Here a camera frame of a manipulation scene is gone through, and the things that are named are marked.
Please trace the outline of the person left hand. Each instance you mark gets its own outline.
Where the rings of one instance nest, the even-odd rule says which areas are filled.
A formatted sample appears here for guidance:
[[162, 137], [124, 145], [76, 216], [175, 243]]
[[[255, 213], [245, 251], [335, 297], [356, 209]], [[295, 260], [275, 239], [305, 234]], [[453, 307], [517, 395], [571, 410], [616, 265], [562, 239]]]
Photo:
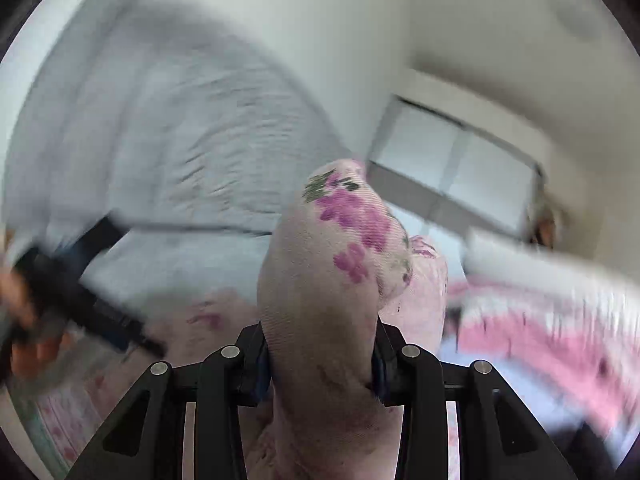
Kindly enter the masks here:
[[[6, 263], [13, 237], [14, 232], [4, 226], [1, 232], [1, 304], [23, 330], [31, 330], [36, 326], [38, 316], [30, 301], [28, 287]], [[14, 342], [10, 351], [10, 371], [18, 379], [35, 379], [74, 343], [74, 335], [68, 330], [36, 342]]]

